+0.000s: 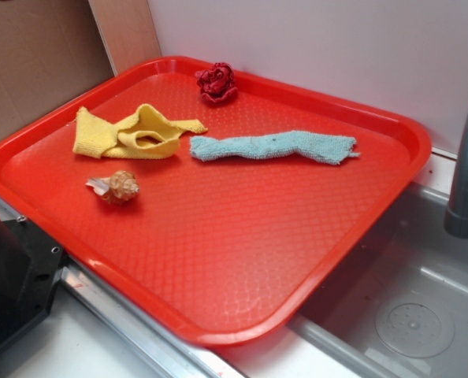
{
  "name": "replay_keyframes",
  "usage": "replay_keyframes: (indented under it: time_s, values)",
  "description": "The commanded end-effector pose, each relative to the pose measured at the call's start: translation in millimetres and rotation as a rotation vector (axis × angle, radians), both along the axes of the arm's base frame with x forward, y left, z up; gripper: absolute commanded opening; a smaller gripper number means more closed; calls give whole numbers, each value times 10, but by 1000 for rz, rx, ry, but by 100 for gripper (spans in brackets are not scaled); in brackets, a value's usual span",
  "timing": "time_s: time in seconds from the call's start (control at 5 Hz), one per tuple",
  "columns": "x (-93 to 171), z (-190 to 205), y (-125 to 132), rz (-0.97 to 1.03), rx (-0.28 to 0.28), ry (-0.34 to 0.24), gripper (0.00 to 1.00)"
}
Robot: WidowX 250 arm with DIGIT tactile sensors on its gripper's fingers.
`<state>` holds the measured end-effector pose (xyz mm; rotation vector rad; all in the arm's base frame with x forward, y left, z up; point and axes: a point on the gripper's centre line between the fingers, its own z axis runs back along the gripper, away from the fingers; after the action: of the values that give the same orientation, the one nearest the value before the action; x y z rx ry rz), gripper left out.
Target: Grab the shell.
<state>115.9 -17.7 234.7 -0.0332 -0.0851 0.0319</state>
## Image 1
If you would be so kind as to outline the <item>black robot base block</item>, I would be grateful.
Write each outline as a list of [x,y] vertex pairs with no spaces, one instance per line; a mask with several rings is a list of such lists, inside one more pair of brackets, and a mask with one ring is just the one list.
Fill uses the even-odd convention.
[[0,353],[48,317],[64,261],[32,220],[0,219]]

